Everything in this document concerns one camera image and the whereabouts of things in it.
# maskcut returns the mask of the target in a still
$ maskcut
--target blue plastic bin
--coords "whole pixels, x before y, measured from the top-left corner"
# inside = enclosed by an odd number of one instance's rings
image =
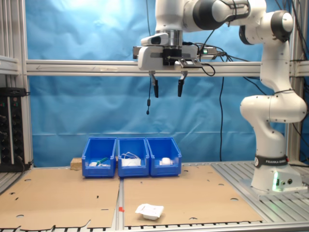
[[[151,176],[174,176],[182,172],[182,155],[173,138],[147,138],[150,152]],[[159,165],[162,158],[170,158],[172,165]]]
[[[122,166],[122,154],[130,152],[140,158],[141,166]],[[149,152],[145,138],[118,138],[118,175],[148,176]]]
[[[88,139],[82,156],[84,177],[113,177],[115,175],[116,141],[117,138],[90,137]],[[103,158],[108,158],[102,164],[108,164],[109,167],[89,167],[91,162],[97,162]]]

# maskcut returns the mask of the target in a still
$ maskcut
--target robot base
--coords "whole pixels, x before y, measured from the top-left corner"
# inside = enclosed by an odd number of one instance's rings
[[[302,182],[301,175],[290,165],[256,168],[252,183],[250,180],[242,180],[241,185],[258,200],[262,196],[308,191],[306,184]]]

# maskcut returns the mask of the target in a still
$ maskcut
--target cardboard sheet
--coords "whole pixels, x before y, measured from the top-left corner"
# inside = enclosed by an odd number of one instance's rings
[[[82,171],[35,169],[0,195],[0,228],[112,226],[119,177],[85,179]]]
[[[211,166],[183,167],[179,177],[125,179],[124,195],[126,226],[262,220]],[[136,214],[143,203],[164,206],[161,217]]]

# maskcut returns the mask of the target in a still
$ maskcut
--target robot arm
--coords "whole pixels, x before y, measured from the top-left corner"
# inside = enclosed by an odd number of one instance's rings
[[[183,31],[212,30],[228,23],[240,26],[245,44],[263,44],[261,82],[275,95],[246,97],[240,111],[256,135],[256,169],[252,186],[264,192],[307,189],[301,176],[287,163],[284,136],[270,122],[301,121],[307,112],[304,100],[289,80],[289,42],[294,23],[286,11],[266,13],[265,0],[156,0],[156,34],[142,39],[138,54],[141,70],[150,75],[158,96],[155,70],[182,71],[179,93],[190,68],[201,68],[195,46],[183,46]]]

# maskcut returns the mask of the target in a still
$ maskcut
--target green led light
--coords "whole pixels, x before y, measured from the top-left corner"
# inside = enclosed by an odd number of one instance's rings
[[[275,172],[275,174],[274,174],[274,180],[273,180],[273,183],[272,183],[272,190],[273,190],[273,191],[276,190],[276,187],[277,187],[277,180],[278,180],[278,172]]]

